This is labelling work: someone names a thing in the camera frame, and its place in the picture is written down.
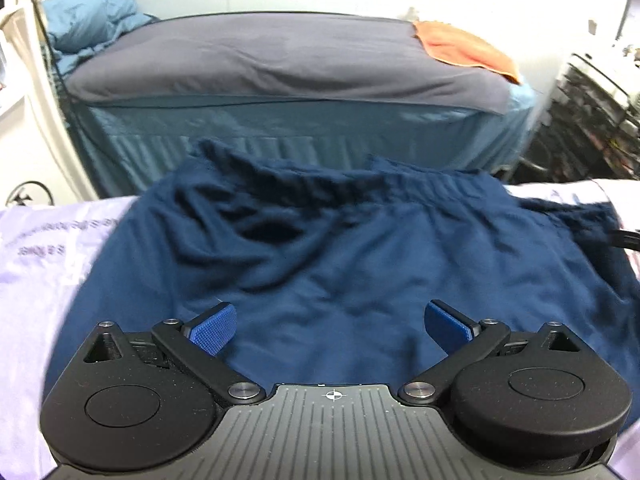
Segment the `orange cloth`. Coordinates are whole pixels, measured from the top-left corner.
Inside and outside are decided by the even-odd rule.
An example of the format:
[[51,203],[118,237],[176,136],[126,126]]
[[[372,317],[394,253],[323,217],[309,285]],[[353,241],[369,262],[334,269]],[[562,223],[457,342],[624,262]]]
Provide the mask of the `orange cloth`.
[[521,84],[521,76],[510,56],[466,30],[438,21],[413,23],[416,38],[426,54],[452,66],[482,68]]

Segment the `light blue bedding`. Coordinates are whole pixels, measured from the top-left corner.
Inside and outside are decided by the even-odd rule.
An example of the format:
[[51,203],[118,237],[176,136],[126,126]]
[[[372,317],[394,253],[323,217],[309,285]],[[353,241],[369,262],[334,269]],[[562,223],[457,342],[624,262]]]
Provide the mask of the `light blue bedding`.
[[63,77],[120,37],[157,21],[140,11],[136,0],[44,0],[43,11],[47,38]]

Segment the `navy blue garment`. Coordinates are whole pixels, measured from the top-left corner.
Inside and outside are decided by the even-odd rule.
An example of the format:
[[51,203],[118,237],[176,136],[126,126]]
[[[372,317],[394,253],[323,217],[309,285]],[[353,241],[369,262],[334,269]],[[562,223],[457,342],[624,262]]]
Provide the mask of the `navy blue garment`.
[[99,322],[144,332],[219,301],[224,362],[254,382],[398,387],[442,357],[439,299],[514,330],[561,322],[639,383],[639,282],[608,204],[511,195],[488,174],[374,158],[336,171],[204,141],[137,198],[80,286],[44,383]]

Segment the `purple floral bed sheet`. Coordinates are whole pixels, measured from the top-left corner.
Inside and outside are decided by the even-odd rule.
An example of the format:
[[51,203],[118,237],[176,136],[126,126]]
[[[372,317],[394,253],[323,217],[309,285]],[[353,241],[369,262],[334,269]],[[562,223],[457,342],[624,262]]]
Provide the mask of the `purple floral bed sheet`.
[[39,430],[44,373],[70,300],[134,200],[1,211],[1,477],[54,468]]

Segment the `white machine with knobs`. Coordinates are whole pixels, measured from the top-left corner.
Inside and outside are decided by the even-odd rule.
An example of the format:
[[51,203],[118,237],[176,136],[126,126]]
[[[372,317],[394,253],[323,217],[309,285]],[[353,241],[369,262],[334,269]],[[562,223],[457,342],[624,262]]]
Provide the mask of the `white machine with knobs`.
[[39,0],[1,11],[1,205],[66,205],[96,200],[58,106],[52,64],[42,52]]

